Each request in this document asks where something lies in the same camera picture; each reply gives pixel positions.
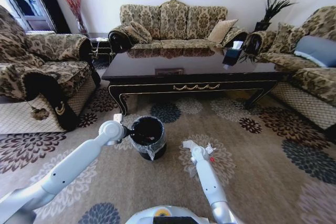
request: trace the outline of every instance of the sofa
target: sofa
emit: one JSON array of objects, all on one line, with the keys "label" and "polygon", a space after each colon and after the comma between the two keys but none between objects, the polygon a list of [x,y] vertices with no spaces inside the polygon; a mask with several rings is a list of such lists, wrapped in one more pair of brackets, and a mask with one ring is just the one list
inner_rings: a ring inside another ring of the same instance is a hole
[{"label": "sofa", "polygon": [[[336,6],[316,10],[301,28],[308,31],[306,35],[336,41]],[[294,54],[270,53],[276,36],[277,31],[254,32],[246,41],[245,51],[256,55],[259,60],[270,61],[291,70],[293,74],[288,80],[279,83],[271,93],[327,133],[334,134],[336,68],[322,68],[315,62]]]},{"label": "sofa", "polygon": [[73,130],[100,83],[86,36],[25,34],[0,6],[0,134]]},{"label": "sofa", "polygon": [[[188,6],[177,0],[160,6],[122,5],[121,25],[109,33],[112,53],[133,48],[147,49],[158,56],[165,49],[170,52],[171,49],[223,48],[232,46],[234,40],[244,41],[247,31],[238,27],[232,27],[220,44],[207,40],[218,21],[226,17],[227,9],[224,6]],[[133,44],[124,30],[131,21],[146,28],[153,40],[148,44]]]}]

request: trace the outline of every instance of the coffee table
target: coffee table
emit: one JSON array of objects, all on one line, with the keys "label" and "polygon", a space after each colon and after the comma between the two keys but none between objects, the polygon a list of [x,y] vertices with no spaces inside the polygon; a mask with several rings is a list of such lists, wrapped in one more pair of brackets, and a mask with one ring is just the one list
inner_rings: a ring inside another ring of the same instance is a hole
[{"label": "coffee table", "polygon": [[224,57],[223,49],[130,49],[117,54],[102,76],[123,115],[123,94],[256,90],[246,101],[250,108],[271,91],[289,71],[270,62]]}]

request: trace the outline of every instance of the black trash can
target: black trash can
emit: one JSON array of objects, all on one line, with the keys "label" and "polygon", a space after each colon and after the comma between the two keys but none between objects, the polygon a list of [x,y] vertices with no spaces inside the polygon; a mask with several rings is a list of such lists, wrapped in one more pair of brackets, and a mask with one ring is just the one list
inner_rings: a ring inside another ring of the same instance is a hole
[{"label": "black trash can", "polygon": [[131,140],[134,148],[147,160],[160,158],[167,143],[163,123],[154,116],[141,116],[132,125]]}]

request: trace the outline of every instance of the glass tabletop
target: glass tabletop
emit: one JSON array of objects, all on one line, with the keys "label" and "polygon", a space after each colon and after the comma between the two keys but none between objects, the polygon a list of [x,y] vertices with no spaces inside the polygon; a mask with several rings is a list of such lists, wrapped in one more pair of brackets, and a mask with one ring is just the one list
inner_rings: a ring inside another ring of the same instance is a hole
[{"label": "glass tabletop", "polygon": [[136,76],[282,72],[276,64],[224,57],[222,48],[130,49],[117,54],[103,79]]}]

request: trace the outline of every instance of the floral rug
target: floral rug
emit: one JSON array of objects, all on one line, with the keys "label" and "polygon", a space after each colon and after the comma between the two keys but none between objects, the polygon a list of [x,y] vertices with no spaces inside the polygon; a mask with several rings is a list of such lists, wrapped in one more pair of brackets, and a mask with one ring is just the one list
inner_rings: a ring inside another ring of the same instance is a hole
[{"label": "floral rug", "polygon": [[[67,133],[0,136],[0,197],[41,179],[119,113],[102,81]],[[244,109],[245,92],[125,97],[131,126],[141,115],[165,125],[167,150],[143,159],[128,138],[106,146],[68,187],[36,210],[35,223],[125,223],[158,205],[183,206],[213,220],[182,141],[216,148],[212,165],[232,212],[244,223],[335,223],[336,146],[310,122],[264,97]]]}]

